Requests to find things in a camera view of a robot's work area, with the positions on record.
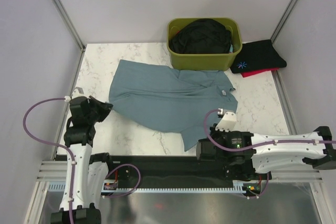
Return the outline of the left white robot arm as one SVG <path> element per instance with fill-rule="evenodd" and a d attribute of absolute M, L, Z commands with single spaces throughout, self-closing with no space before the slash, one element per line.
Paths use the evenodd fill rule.
<path fill-rule="evenodd" d="M 92 154 L 95 124 L 103 122 L 112 104 L 92 96 L 70 100 L 64 141 L 67 151 L 67 172 L 64 195 L 58 212 L 51 214 L 51 223 L 101 223 L 99 197 L 105 178 L 115 173 L 109 154 Z"/>

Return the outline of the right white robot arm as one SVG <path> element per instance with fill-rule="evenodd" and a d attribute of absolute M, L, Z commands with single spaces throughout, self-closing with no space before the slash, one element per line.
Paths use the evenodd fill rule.
<path fill-rule="evenodd" d="M 245 178 L 295 165 L 316 170 L 335 169 L 335 141 L 327 126 L 302 135 L 262 135 L 252 132 L 220 131 L 211 128 L 199 140 L 196 157 L 200 161 L 220 161 L 238 168 Z"/>

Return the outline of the blue-grey t shirt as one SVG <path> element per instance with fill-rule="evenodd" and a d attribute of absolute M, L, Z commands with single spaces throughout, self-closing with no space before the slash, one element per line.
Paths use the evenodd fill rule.
<path fill-rule="evenodd" d="M 124 117 L 155 131 L 180 133 L 188 151 L 219 122 L 214 109 L 236 112 L 235 88 L 222 71 L 176 70 L 121 60 L 109 102 Z"/>

